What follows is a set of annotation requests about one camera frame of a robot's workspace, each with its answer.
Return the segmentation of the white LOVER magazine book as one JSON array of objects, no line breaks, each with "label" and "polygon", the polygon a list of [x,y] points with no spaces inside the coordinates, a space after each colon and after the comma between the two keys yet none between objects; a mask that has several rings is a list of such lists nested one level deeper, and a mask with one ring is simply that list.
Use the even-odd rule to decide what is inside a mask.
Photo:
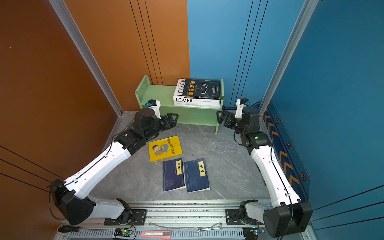
[{"label": "white LOVER magazine book", "polygon": [[174,95],[173,100],[174,102],[180,102],[180,103],[189,103],[189,104],[197,104],[197,105],[220,105],[220,101],[222,98],[222,88],[221,88],[221,97],[219,100],[209,100],[209,99],[192,99],[192,98],[186,98],[182,96],[183,89],[185,86],[185,80],[186,79],[179,79]]}]

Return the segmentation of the white book with brown blocks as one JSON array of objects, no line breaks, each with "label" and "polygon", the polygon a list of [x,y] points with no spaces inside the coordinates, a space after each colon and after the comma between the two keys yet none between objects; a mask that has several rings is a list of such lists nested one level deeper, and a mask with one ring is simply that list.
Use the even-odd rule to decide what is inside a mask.
[{"label": "white book with brown blocks", "polygon": [[178,107],[188,107],[188,108],[201,108],[201,109],[221,109],[220,105],[197,105],[197,104],[189,104],[189,103],[180,103],[180,102],[174,102],[174,106]]}]

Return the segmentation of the black book with gold title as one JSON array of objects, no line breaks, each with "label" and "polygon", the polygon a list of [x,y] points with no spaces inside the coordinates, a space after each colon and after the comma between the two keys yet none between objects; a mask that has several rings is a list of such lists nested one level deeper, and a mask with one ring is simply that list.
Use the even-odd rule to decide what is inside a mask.
[{"label": "black book with gold title", "polygon": [[182,96],[192,99],[219,100],[221,81],[186,79]]}]

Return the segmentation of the dark blue book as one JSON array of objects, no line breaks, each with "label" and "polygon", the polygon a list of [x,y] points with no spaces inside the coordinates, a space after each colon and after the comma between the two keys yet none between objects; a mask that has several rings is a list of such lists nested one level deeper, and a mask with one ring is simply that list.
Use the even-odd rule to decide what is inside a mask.
[{"label": "dark blue book", "polygon": [[184,170],[188,193],[210,190],[205,159],[184,162]]},{"label": "dark blue book", "polygon": [[163,191],[185,189],[184,162],[182,158],[163,162]]}]

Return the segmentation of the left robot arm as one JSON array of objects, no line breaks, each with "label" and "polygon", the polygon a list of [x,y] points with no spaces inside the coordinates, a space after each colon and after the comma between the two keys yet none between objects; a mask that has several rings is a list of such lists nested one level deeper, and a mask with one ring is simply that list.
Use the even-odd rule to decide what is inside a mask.
[{"label": "left robot arm", "polygon": [[124,200],[105,200],[91,196],[93,188],[120,163],[133,156],[160,132],[174,128],[179,115],[160,115],[151,107],[135,113],[134,119],[115,136],[107,149],[87,166],[66,180],[55,180],[50,194],[56,208],[72,226],[88,219],[109,219],[117,224],[128,224],[132,208]]}]

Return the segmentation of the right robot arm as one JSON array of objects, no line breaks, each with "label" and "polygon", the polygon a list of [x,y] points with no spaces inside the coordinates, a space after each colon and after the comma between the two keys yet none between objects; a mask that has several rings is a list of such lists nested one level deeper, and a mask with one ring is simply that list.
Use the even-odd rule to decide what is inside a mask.
[{"label": "right robot arm", "polygon": [[241,202],[241,220],[247,224],[261,222],[273,238],[304,232],[313,213],[312,206],[301,200],[285,177],[272,140],[261,130],[259,112],[253,107],[241,110],[240,116],[229,111],[218,111],[218,124],[240,135],[242,146],[255,161],[271,199],[270,204]]}]

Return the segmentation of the green wooden two-tier shelf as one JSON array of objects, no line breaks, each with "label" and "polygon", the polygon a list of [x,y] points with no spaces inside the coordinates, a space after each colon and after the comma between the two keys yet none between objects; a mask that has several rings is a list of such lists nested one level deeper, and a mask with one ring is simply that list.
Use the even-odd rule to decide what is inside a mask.
[{"label": "green wooden two-tier shelf", "polygon": [[220,108],[212,109],[175,106],[173,100],[175,90],[175,86],[152,85],[149,77],[145,75],[137,87],[135,95],[141,109],[147,107],[149,100],[157,100],[160,102],[159,112],[161,116],[167,113],[178,114],[178,124],[215,127],[215,135],[217,135],[219,130],[217,111],[223,108],[224,93],[221,93]]}]

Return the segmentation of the yellow book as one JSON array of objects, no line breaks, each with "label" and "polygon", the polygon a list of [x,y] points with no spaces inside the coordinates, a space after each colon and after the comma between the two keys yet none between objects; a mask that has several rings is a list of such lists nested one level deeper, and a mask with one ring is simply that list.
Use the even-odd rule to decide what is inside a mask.
[{"label": "yellow book", "polygon": [[156,162],[183,154],[181,142],[178,136],[149,143],[150,162]]}]

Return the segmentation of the silver open-end wrench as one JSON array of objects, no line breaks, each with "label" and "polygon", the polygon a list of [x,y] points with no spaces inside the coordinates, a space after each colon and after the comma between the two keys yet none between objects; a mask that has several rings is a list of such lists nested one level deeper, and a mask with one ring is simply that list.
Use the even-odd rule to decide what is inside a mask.
[{"label": "silver open-end wrench", "polygon": [[223,228],[222,224],[220,223],[219,225],[207,227],[207,228],[199,228],[197,230],[197,233],[204,232],[204,231],[211,231],[211,230],[221,230]]}]

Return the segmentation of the red utility knife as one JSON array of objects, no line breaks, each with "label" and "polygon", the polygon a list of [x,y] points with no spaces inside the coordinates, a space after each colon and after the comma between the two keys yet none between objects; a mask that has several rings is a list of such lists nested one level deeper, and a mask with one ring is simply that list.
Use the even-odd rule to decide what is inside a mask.
[{"label": "red utility knife", "polygon": [[143,232],[141,232],[141,238],[147,238],[147,239],[170,240],[171,235],[172,235],[171,231],[143,231]]}]

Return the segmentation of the left green circuit board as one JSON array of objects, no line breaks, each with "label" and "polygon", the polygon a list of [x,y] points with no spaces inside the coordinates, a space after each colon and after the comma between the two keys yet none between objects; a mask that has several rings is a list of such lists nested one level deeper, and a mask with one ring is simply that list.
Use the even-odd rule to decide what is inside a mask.
[{"label": "left green circuit board", "polygon": [[135,237],[135,233],[132,229],[115,229],[114,232],[114,239],[118,240],[126,240],[126,239],[132,239]]}]

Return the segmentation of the green circuit board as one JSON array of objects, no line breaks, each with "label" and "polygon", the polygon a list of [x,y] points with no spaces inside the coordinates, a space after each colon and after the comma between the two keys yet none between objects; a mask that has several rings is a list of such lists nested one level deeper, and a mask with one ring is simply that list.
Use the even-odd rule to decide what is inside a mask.
[{"label": "green circuit board", "polygon": [[260,234],[264,234],[262,228],[243,228],[243,236],[245,240],[257,240]]},{"label": "green circuit board", "polygon": [[135,233],[132,229],[115,229],[114,232],[114,239],[118,240],[126,240],[126,239],[132,239],[135,237]]}]

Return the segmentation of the right green circuit board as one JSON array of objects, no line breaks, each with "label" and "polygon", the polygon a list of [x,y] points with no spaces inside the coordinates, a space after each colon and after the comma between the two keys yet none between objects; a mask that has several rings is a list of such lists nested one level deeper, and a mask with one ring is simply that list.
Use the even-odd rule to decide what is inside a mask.
[{"label": "right green circuit board", "polygon": [[264,234],[262,228],[243,228],[243,236],[245,240],[257,240],[260,234]]}]

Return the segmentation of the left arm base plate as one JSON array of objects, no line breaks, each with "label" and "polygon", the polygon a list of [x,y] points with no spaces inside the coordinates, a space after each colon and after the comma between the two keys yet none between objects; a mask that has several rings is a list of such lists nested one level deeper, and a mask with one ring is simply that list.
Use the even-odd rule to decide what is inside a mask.
[{"label": "left arm base plate", "polygon": [[117,219],[105,218],[105,226],[144,226],[147,218],[146,209],[133,209],[124,211]]}]

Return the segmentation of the aluminium rail frame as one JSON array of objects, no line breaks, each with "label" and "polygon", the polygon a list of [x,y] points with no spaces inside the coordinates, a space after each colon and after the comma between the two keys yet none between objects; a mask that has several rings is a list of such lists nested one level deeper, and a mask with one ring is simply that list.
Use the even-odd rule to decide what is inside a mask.
[{"label": "aluminium rail frame", "polygon": [[[143,231],[171,231],[171,240],[244,240],[243,228],[262,228],[258,240],[271,240],[265,225],[261,222],[248,225],[228,226],[226,209],[239,209],[246,200],[195,200],[195,201],[139,201],[130,202],[133,209],[146,209],[144,226],[105,226],[105,219],[90,219],[75,226],[78,232],[59,233],[57,240],[117,240],[115,229],[132,229],[135,237],[126,240],[159,240],[141,238]],[[199,228],[222,224],[221,230],[197,233]]]}]

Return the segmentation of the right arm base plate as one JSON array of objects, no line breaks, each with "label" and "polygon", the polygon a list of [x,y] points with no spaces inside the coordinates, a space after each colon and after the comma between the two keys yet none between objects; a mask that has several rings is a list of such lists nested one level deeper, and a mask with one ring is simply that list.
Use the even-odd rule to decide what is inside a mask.
[{"label": "right arm base plate", "polygon": [[226,209],[226,224],[228,226],[235,225],[248,225],[249,223],[245,220],[245,215],[239,209]]}]

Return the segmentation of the black handled screwdriver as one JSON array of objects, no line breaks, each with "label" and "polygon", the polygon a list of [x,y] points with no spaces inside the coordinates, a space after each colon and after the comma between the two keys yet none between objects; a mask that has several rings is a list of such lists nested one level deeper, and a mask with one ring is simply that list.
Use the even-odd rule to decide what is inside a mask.
[{"label": "black handled screwdriver", "polygon": [[78,232],[80,229],[81,229],[80,227],[65,225],[65,226],[58,227],[57,232],[59,233]]}]

